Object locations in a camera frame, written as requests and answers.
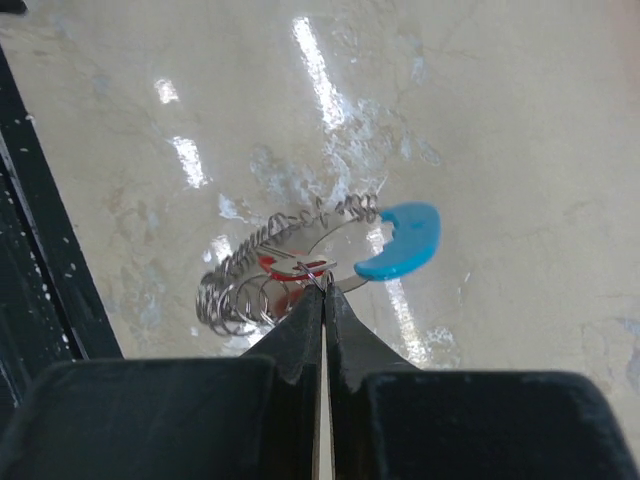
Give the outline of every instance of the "metal wire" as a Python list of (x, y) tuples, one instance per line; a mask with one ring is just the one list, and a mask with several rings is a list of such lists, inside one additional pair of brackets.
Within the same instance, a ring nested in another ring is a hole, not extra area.
[[(345, 217), (345, 223), (351, 220), (373, 223), (378, 216), (376, 202), (375, 194), (347, 195), (338, 202), (334, 212)], [(274, 280), (264, 272), (246, 275), (256, 265), (260, 247), (274, 254), (287, 255), (275, 247), (286, 243), (294, 231), (317, 224), (325, 231), (329, 228), (331, 213), (323, 210), (322, 199), (316, 197), (314, 205), (315, 215), (307, 209), (300, 210), (297, 216), (287, 216), (282, 212), (272, 215), (267, 225), (252, 233), (213, 271), (204, 274), (196, 294), (196, 314), (200, 322), (218, 335), (246, 336), (261, 326), (274, 326), (286, 318), (293, 307), (292, 291), (287, 282)], [(327, 282), (333, 282), (330, 271), (323, 277), (322, 286), (312, 274), (309, 274), (309, 280), (295, 284), (301, 288), (313, 281), (322, 288)], [(286, 299), (286, 304), (282, 314), (278, 314), (272, 305), (273, 300), (267, 291), (272, 283), (284, 292), (282, 298)]]
[(315, 274), (311, 270), (309, 270), (309, 268), (307, 268), (307, 266), (304, 263), (298, 262), (298, 267), (300, 268), (300, 270), (302, 270), (304, 273), (307, 274), (307, 277), (309, 277), (309, 280), (312, 281), (316, 287), (324, 291), (324, 288), (322, 288), (322, 285), (320, 285), (320, 282), (316, 278)]

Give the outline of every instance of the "blue plastic piece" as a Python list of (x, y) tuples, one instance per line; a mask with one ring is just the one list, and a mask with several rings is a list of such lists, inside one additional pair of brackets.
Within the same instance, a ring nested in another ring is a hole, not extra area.
[(373, 281), (399, 278), (413, 272), (435, 255), (440, 243), (440, 215), (428, 203), (402, 203), (380, 212), (393, 223), (393, 240), (375, 257), (353, 266), (361, 277)]

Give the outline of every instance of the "white marble surface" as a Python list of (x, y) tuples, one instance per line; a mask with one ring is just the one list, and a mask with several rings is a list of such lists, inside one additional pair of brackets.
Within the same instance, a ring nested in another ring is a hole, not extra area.
[(242, 351), (197, 323), (202, 273), (379, 190), (443, 243), (350, 294), (363, 320), (425, 368), (585, 373), (640, 451), (637, 0), (27, 3), (0, 42), (128, 357)]

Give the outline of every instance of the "black frame edge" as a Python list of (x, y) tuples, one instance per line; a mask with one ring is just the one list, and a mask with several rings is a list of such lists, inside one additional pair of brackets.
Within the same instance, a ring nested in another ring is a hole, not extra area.
[(22, 0), (0, 0), (0, 13), (24, 15), (27, 13), (27, 5)]
[(0, 48), (0, 171), (51, 282), (60, 324), (81, 358), (122, 358), (30, 119)]

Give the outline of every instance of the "coiled wire spring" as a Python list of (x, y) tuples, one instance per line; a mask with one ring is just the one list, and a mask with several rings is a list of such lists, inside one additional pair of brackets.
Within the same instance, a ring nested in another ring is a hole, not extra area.
[[(345, 223), (351, 220), (373, 223), (378, 216), (376, 202), (375, 194), (347, 195), (338, 202), (334, 212), (345, 217)], [(272, 215), (267, 225), (252, 233), (214, 270), (205, 273), (196, 295), (198, 320), (219, 335), (244, 336), (260, 326), (272, 327), (286, 318), (292, 308), (292, 290), (287, 285), (291, 282), (274, 280), (266, 272), (247, 274), (256, 265), (261, 246), (283, 245), (295, 230), (311, 227), (316, 221), (324, 230), (328, 229), (331, 214), (324, 212), (322, 206), (322, 199), (316, 197), (315, 215), (307, 209), (300, 210), (297, 216), (281, 212)], [(281, 312), (270, 305), (267, 288), (271, 283), (284, 292), (286, 304), (281, 305)], [(295, 282), (295, 286), (300, 289), (306, 283)]]

